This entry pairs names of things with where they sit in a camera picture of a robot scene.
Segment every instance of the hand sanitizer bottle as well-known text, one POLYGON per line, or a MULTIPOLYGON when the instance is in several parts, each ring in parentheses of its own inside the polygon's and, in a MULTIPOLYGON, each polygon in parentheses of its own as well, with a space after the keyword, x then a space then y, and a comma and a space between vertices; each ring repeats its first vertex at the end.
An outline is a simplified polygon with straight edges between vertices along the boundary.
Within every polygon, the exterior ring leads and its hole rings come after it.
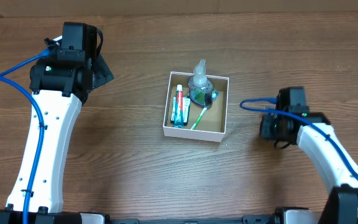
POLYGON ((189 79, 190 99, 207 108, 212 106, 212 90, 211 81, 205 75, 205 60, 202 59, 200 63, 194 68, 194 76, 189 79))

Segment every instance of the wooden table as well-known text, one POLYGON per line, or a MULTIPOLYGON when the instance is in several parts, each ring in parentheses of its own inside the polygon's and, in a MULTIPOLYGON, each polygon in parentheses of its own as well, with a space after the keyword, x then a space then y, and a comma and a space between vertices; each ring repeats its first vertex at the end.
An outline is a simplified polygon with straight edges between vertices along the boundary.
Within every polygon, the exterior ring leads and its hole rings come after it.
MULTIPOLYGON (((258 139, 260 114, 246 98, 306 87, 358 163, 358 12, 0 19, 0 72, 39 53, 44 38, 79 21, 103 31, 113 82, 93 91, 75 124, 64 177, 64 210, 113 218, 240 217, 279 206, 322 211, 328 197, 295 146, 258 139), (163 136, 169 73, 229 77, 221 144, 163 136)), ((31 65, 7 77, 28 89, 31 65)), ((30 104, 0 82, 0 208, 21 166, 30 104)))

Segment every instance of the white cardboard box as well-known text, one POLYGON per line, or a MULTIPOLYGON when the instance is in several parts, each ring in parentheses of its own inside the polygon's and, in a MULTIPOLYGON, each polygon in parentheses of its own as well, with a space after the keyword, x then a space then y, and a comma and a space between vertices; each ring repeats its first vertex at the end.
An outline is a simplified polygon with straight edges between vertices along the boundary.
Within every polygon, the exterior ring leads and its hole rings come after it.
POLYGON ((197 120, 203 108, 193 102, 190 105, 189 122, 185 128, 174 128, 170 122, 172 101, 176 93, 176 87, 178 84, 182 84, 183 96, 186 96, 189 92, 188 80, 191 76, 193 76, 192 73, 171 72, 162 124, 164 136, 221 142, 226 133, 227 101, 229 99, 229 78, 227 77, 207 75, 214 89, 219 91, 219 96, 213 102, 212 107, 204 114, 195 130, 190 128, 197 120))

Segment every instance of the blue cable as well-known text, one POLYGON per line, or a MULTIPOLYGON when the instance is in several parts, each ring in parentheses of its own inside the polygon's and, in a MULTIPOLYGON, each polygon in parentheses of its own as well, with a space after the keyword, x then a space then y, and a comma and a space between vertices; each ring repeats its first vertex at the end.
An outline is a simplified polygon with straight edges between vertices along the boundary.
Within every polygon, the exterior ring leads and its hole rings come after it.
POLYGON ((24 206, 23 206, 23 224, 28 224, 29 223, 29 204, 30 204, 30 198, 31 198, 31 191, 32 191, 32 186, 33 186, 34 179, 35 179, 35 174, 37 173, 38 162, 39 162, 40 156, 41 156, 42 143, 44 142, 44 133, 45 133, 44 117, 42 116, 41 109, 40 109, 39 105, 37 104, 37 102, 35 101, 35 99, 23 87, 21 87, 16 82, 9 80, 7 78, 1 77, 1 76, 0 76, 0 81, 13 86, 17 90, 19 90, 21 93, 23 93, 23 95, 30 101, 30 103, 34 107, 34 110, 38 116, 38 121, 40 123, 40 134, 39 134, 39 138, 38 138, 37 150, 35 152, 34 162, 32 164, 32 168, 31 168, 29 183, 27 184, 27 190, 25 193, 24 206))
POLYGON ((331 143, 331 145, 333 145, 333 147, 335 148, 336 152, 338 153, 339 157, 342 159, 343 163, 345 164, 346 168, 349 170, 349 172, 353 175, 353 177, 358 181, 358 173, 353 169, 352 165, 350 164, 350 162, 347 160, 345 154, 342 152, 341 148, 335 143, 334 140, 331 139, 331 137, 326 134, 323 130, 319 129, 317 126, 315 126, 312 122, 303 119, 300 116, 297 116, 295 114, 291 114, 285 111, 279 111, 279 110, 271 110, 271 109, 258 109, 258 108, 250 108, 250 107, 246 107, 243 106, 244 103, 247 102, 257 102, 257 101, 267 101, 269 103, 273 103, 274 101, 277 102, 276 98, 259 98, 259 99, 250 99, 250 100, 243 100, 240 103, 240 107, 244 110, 249 110, 249 111, 255 111, 255 112, 261 112, 261 113, 269 113, 269 114, 280 114, 280 115, 284 115, 293 119, 297 119, 298 121, 301 121, 302 123, 311 126, 314 130, 316 130, 318 133, 320 133, 327 141, 329 141, 331 143))
POLYGON ((16 65, 15 67, 12 67, 12 68, 6 70, 5 72, 2 72, 2 73, 0 74, 0 77, 3 77, 3 76, 5 76, 6 74, 9 74, 9 73, 13 72, 13 71, 16 70, 16 69, 21 68, 21 67, 23 67, 24 65, 27 65, 27 64, 30 63, 30 62, 33 62, 33 61, 35 61, 35 60, 37 60, 37 59, 40 59, 40 58, 42 58, 42 57, 48 56, 48 55, 49 55, 49 52, 50 52, 49 49, 43 50, 43 51, 42 51, 40 54, 38 54, 37 56, 32 57, 32 58, 30 58, 30 59, 28 59, 28 60, 25 60, 24 62, 22 62, 22 63, 16 65))

